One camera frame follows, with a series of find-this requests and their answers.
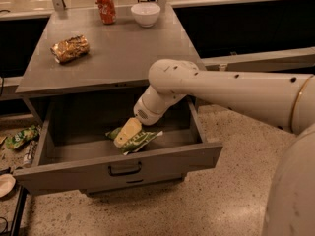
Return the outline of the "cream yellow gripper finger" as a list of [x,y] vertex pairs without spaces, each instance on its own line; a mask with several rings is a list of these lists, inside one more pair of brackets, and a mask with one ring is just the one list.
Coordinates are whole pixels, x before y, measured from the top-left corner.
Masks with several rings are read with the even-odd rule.
[[129,118],[125,125],[122,127],[117,137],[114,139],[114,144],[118,148],[122,148],[131,138],[142,130],[141,122],[133,117]]

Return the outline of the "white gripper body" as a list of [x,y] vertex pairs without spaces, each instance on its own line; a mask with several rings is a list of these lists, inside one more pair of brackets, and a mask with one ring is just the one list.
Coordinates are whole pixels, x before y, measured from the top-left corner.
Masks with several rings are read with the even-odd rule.
[[148,86],[134,106],[134,115],[143,125],[151,126],[184,97],[185,94],[162,94]]

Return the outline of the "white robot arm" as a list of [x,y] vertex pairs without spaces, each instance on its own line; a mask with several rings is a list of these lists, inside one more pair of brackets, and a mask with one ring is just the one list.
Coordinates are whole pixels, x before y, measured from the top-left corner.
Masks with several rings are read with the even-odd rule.
[[144,125],[192,95],[296,134],[273,177],[262,236],[315,236],[314,76],[202,71],[189,61],[161,59],[148,78],[134,106]]

